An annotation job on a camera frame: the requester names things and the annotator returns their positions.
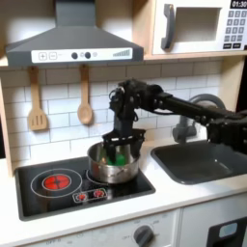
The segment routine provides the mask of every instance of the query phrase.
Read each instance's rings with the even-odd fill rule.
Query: countertop
[[[1,160],[0,246],[25,245],[247,191],[247,175],[197,185],[182,185],[171,180],[150,156],[154,147],[171,144],[173,140],[166,139],[147,142],[142,147],[140,168],[155,187],[154,194],[30,222],[19,220],[15,181],[8,177],[6,161]]]

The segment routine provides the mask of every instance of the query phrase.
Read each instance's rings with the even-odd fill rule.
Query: microwave door
[[[178,2],[157,0],[153,54],[222,50],[230,1]]]

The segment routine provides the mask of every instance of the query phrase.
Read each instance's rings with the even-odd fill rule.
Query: sink
[[[247,156],[207,141],[159,147],[152,158],[175,181],[197,184],[247,174]]]

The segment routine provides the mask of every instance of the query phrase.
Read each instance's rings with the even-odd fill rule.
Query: wooden spoon
[[[82,124],[89,124],[93,119],[93,110],[89,104],[89,68],[81,67],[81,105],[78,108],[78,119]]]
[[[39,70],[31,67],[28,69],[29,77],[31,81],[31,95],[33,102],[33,109],[28,116],[28,124],[32,130],[41,130],[47,128],[47,118],[44,112],[41,110],[40,93],[38,75]]]

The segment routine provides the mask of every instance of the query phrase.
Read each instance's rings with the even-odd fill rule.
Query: black stovetop
[[[88,158],[76,158],[15,171],[19,218],[47,217],[154,193],[141,171],[132,181],[110,185],[94,180]]]

